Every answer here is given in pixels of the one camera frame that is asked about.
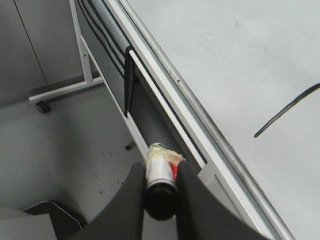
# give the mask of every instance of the spray can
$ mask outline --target spray can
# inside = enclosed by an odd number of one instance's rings
[[[179,207],[179,195],[173,172],[177,167],[170,163],[182,156],[165,149],[161,143],[149,147],[146,165],[145,209],[156,220],[171,218]]]

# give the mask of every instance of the floor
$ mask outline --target floor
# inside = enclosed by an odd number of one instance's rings
[[[23,209],[57,200],[89,222],[143,159],[108,90],[98,86],[49,103],[0,108],[0,206]],[[145,214],[143,239],[176,239],[173,220]]]

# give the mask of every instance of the black cap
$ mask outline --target black cap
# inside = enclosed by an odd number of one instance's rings
[[[145,209],[156,220],[170,219],[179,206],[177,190],[168,183],[159,182],[146,190]]]

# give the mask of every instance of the white desk surface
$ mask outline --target white desk surface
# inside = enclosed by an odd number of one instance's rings
[[[297,240],[320,236],[320,1],[128,0]]]

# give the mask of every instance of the caster wheel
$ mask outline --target caster wheel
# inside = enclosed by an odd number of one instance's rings
[[[42,114],[50,113],[51,107],[46,104],[44,101],[40,101],[35,105],[36,109]]]

